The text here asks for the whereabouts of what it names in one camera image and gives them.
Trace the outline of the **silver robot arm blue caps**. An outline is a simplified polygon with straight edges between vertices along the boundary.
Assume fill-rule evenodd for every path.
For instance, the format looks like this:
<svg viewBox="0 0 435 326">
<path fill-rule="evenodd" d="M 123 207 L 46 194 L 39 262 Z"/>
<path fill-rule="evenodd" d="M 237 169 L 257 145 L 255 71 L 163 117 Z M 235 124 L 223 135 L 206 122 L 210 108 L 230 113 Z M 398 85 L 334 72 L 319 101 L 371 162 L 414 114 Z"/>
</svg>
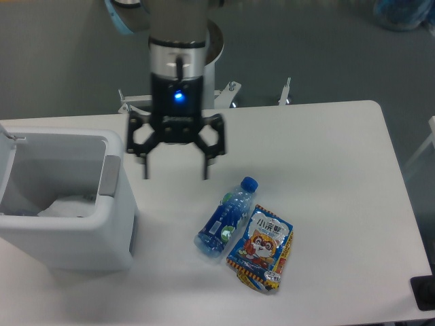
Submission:
<svg viewBox="0 0 435 326">
<path fill-rule="evenodd" d="M 129 110 L 126 152 L 144 166 L 161 143 L 195 144 L 203 153 L 203 178 L 217 156 L 226 154 L 221 114 L 203 115 L 209 45 L 208 11 L 223 1 L 106 1 L 124 35 L 149 30 L 151 109 Z"/>
</svg>

